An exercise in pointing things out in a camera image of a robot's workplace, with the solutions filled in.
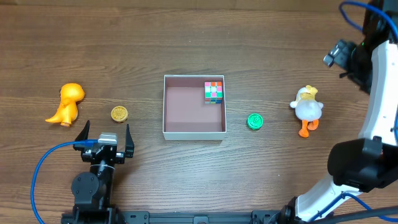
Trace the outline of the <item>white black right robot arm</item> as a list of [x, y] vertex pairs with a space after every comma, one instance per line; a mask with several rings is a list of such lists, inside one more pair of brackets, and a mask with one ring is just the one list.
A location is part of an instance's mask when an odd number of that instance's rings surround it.
[[371, 1], [358, 26], [360, 44], [340, 40], [324, 57], [343, 76], [370, 95], [358, 138], [333, 146], [327, 175], [307, 193], [294, 197], [271, 223], [339, 223], [378, 217], [397, 221], [397, 208], [371, 209], [333, 216], [333, 210], [363, 193], [397, 180], [397, 2]]

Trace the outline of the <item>white plush duck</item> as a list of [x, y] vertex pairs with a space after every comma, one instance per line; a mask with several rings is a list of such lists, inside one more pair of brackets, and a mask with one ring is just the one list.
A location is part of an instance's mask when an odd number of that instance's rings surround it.
[[298, 132], [302, 138], [309, 137], [309, 131], [314, 131], [319, 126], [323, 103], [315, 99], [317, 93], [318, 90], [315, 87], [306, 85], [299, 89], [295, 101], [289, 104], [295, 110], [296, 117], [302, 122], [302, 127]]

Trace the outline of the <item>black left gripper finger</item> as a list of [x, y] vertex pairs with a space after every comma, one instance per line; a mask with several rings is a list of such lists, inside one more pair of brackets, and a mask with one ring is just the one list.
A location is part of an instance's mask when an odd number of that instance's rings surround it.
[[134, 155], [134, 141], [132, 139], [129, 124], [126, 125], [126, 140], [125, 140], [125, 156], [128, 158], [133, 158]]
[[75, 141], [85, 141], [88, 139], [90, 131], [90, 121], [88, 120], [82, 129], [82, 131], [79, 133], [79, 135], [75, 138]]

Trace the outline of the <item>white box pink interior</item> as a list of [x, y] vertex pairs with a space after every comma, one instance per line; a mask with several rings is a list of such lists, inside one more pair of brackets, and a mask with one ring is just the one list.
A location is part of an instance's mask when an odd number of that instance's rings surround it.
[[225, 93], [222, 75], [165, 75], [163, 101], [163, 135], [166, 140], [224, 139], [226, 97], [216, 102], [205, 100], [205, 90], [212, 84]]

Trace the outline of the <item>multicoloured puzzle cube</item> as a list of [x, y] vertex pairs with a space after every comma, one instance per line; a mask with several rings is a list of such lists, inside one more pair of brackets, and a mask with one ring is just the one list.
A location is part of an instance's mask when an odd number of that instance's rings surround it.
[[223, 101], [223, 82], [205, 82], [205, 104], [221, 104]]

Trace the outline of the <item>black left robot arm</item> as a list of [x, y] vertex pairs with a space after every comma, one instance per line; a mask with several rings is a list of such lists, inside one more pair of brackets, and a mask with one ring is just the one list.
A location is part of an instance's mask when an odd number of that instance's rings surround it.
[[90, 163], [90, 170], [78, 174], [72, 181], [75, 201], [73, 211], [64, 213], [62, 224], [126, 224], [120, 209], [111, 204], [111, 193], [116, 164], [124, 164], [134, 154], [134, 141], [129, 125], [126, 126], [125, 151], [118, 151], [115, 133], [101, 133], [98, 139], [89, 139], [90, 122], [76, 137], [73, 148], [80, 151], [81, 159]]

